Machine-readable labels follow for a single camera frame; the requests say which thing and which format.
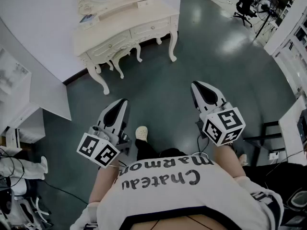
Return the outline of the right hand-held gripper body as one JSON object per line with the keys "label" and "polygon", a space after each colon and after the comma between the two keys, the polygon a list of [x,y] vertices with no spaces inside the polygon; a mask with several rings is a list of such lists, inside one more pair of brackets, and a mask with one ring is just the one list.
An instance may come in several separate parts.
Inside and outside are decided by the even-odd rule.
{"label": "right hand-held gripper body", "polygon": [[199,120],[196,123],[201,138],[208,138],[216,146],[225,145],[238,139],[245,128],[245,122],[238,108],[230,102],[217,102],[198,107]]}

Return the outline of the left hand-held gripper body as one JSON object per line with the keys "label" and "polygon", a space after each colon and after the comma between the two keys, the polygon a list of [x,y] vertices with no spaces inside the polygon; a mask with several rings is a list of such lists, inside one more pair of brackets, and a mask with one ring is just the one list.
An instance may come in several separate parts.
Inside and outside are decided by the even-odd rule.
{"label": "left hand-held gripper body", "polygon": [[124,133],[126,126],[123,122],[119,130],[108,131],[99,121],[84,133],[77,153],[101,168],[126,167],[128,163],[124,159],[129,156],[132,145],[132,140]]}

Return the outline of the cream ornate dressing table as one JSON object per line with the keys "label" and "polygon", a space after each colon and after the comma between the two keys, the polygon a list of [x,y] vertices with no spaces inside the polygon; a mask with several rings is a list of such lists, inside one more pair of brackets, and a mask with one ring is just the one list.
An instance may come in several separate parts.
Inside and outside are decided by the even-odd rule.
{"label": "cream ornate dressing table", "polygon": [[73,32],[73,49],[75,55],[82,61],[87,68],[90,76],[103,87],[105,95],[110,93],[109,87],[105,80],[100,76],[100,64],[107,63],[111,70],[116,69],[120,74],[120,78],[124,78],[124,74],[119,67],[119,61],[122,57],[130,54],[135,48],[137,50],[137,60],[140,58],[142,42],[155,39],[157,44],[161,44],[162,37],[143,37],[131,40],[121,49],[114,53],[110,58],[102,60],[92,60],[87,51],[105,42],[106,40],[129,30],[141,24],[157,21],[160,19],[170,18],[170,43],[168,54],[170,60],[175,62],[177,57],[174,55],[174,48],[177,43],[177,28],[179,20],[179,11],[163,2],[162,0],[152,0],[150,6],[137,8],[137,2],[141,0],[77,0],[78,13],[82,19],[85,15],[96,14],[100,22],[95,26],[82,30],[77,27]]}

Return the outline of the person's left forearm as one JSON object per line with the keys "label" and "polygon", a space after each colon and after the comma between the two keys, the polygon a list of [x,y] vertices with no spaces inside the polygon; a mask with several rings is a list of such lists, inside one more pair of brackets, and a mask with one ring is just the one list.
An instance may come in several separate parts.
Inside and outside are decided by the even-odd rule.
{"label": "person's left forearm", "polygon": [[98,170],[96,180],[89,197],[89,203],[100,202],[111,188],[119,174],[119,161],[114,160],[106,168]]}

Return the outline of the person's right forearm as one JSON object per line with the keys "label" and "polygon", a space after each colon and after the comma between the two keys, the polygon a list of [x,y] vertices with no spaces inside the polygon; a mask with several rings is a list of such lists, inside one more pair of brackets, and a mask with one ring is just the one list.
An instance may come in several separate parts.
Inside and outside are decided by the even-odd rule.
{"label": "person's right forearm", "polygon": [[235,151],[230,145],[214,146],[214,161],[233,178],[246,176]]}

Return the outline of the white padded bundle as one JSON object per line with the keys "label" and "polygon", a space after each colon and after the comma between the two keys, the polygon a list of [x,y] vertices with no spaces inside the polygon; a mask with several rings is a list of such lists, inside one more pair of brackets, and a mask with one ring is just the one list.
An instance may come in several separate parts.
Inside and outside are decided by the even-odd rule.
{"label": "white padded bundle", "polygon": [[46,174],[48,174],[48,163],[45,156],[41,157],[39,163],[17,158],[0,159],[0,175],[3,177],[44,180]]}

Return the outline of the person's white printed shirt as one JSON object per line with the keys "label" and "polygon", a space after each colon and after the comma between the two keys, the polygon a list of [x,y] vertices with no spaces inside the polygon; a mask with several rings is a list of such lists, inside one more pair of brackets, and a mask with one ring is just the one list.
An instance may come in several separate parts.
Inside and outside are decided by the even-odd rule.
{"label": "person's white printed shirt", "polygon": [[281,197],[248,177],[234,178],[201,156],[137,161],[124,168],[100,202],[70,230],[130,230],[136,224],[205,215],[228,230],[278,230]]}

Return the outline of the white shelving unit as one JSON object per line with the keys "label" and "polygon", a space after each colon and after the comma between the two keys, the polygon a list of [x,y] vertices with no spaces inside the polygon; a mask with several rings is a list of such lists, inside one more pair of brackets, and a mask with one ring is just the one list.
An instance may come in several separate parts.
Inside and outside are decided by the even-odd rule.
{"label": "white shelving unit", "polygon": [[283,72],[294,95],[307,97],[307,0],[294,0],[264,49]]}

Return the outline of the white cabinet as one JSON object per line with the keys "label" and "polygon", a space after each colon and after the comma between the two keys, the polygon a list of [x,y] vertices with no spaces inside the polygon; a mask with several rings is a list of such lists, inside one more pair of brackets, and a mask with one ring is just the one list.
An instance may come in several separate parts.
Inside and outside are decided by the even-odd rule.
{"label": "white cabinet", "polygon": [[32,73],[0,46],[0,135],[34,144],[45,136],[42,109],[31,102]]}

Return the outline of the black office chair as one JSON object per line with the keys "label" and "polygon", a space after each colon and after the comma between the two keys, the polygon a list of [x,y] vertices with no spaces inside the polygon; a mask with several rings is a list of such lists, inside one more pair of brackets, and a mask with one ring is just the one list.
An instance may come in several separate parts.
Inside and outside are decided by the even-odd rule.
{"label": "black office chair", "polygon": [[250,9],[252,3],[253,0],[239,0],[236,3],[236,12],[234,12],[233,15],[233,17],[240,18],[243,22],[243,25],[245,25],[245,22],[247,22],[251,28],[253,25],[249,19],[257,17],[256,12]]}

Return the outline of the black standing fan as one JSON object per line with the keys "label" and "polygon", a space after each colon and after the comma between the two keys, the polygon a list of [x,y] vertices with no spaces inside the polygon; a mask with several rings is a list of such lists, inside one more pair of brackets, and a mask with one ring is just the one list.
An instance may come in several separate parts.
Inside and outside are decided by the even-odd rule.
{"label": "black standing fan", "polygon": [[272,20],[278,17],[277,15],[278,1],[276,0],[261,0],[256,7],[258,18],[263,21],[260,29],[256,33],[256,38],[261,33],[262,29]]}

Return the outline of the blue printed booklet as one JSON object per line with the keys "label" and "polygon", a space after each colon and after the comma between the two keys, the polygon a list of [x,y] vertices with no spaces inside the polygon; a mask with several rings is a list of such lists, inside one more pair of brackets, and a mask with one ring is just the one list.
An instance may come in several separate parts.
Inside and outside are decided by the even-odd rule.
{"label": "blue printed booklet", "polygon": [[88,15],[85,15],[85,16],[80,20],[80,23],[90,22],[90,21],[94,20],[95,17],[96,17],[96,14],[88,14]]}

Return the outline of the white desk with black frame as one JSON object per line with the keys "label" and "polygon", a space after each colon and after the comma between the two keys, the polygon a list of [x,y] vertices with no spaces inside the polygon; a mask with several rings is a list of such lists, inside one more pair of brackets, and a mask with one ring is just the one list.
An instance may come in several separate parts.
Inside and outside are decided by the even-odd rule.
{"label": "white desk with black frame", "polygon": [[[307,165],[304,143],[301,140],[298,128],[300,116],[305,110],[307,110],[307,100],[301,95],[278,121],[263,123],[259,136],[247,137],[243,140],[256,147],[258,155],[261,149],[266,149],[270,153],[285,151],[285,161]],[[270,149],[264,146],[265,141],[278,138],[283,139],[284,147]]]}

